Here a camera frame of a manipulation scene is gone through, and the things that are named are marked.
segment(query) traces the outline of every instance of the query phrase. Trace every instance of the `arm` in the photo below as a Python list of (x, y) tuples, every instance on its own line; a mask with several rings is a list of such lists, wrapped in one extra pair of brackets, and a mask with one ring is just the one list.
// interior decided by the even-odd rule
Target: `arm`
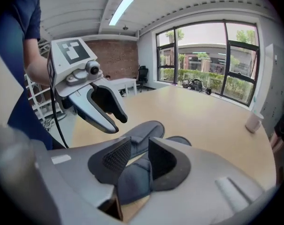
[(39, 0), (33, 11), (28, 29), (25, 33), (24, 49), (24, 66), (27, 75), (36, 83), (50, 85), (47, 71), (47, 59), (39, 54), (38, 40), (40, 39), (40, 17), (41, 10)]
[(42, 85), (50, 85), (47, 70), (47, 59), (39, 54), (38, 40), (35, 38), (24, 41), (24, 65), (29, 78)]

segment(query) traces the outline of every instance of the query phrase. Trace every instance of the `black cable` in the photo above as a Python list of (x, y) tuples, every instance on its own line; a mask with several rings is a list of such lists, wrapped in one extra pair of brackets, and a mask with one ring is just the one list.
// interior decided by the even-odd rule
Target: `black cable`
[(57, 120), (57, 116), (56, 116), (56, 108), (55, 108), (55, 101), (54, 101), (54, 94), (53, 94), (53, 90), (52, 90), (52, 87), (50, 87), (50, 96), (51, 96), (51, 103), (52, 103), (52, 111), (53, 111), (53, 115), (54, 115), (54, 120), (55, 120), (55, 123), (56, 123), (56, 126), (57, 126), (57, 129), (58, 129), (58, 132), (61, 136), (61, 139), (63, 141), (63, 144), (66, 146), (66, 148), (69, 148), (63, 135), (62, 135), (62, 132), (61, 132), (61, 127), (59, 126), (59, 123), (58, 123), (58, 120)]

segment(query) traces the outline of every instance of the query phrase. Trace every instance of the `white mug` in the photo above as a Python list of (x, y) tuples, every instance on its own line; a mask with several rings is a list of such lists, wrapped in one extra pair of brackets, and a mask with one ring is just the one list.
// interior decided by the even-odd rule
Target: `white mug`
[(251, 112), (250, 116), (245, 124), (247, 130), (251, 133), (255, 133), (256, 130), (262, 125), (263, 115), (260, 113)]

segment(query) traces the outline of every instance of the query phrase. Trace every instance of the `office chair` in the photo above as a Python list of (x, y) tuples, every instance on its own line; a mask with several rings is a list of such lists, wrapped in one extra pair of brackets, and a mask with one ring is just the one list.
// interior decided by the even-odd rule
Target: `office chair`
[(141, 89), (140, 92), (142, 92), (143, 84), (146, 84), (148, 82), (147, 75), (148, 75), (148, 69), (146, 68), (146, 66), (140, 66), (138, 69), (138, 80), (137, 80), (137, 84), (140, 84), (139, 86), (139, 88)]

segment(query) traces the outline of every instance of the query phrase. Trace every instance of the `wooden table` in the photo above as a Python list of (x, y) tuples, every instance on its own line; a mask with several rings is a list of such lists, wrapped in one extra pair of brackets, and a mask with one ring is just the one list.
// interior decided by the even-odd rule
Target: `wooden table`
[(134, 95), (137, 94), (136, 79), (133, 78), (120, 78), (110, 81), (118, 90), (125, 89), (126, 96), (128, 96), (128, 88), (133, 87)]
[(276, 169), (269, 140), (263, 127), (255, 134), (247, 131), (248, 110), (174, 86), (127, 97), (124, 102), (128, 122), (122, 124), (111, 115), (119, 127), (117, 134), (105, 134), (78, 117), (73, 147), (117, 138), (142, 122), (157, 120), (165, 126), (164, 138), (183, 136), (193, 147), (214, 152), (230, 161), (265, 190), (275, 185)]

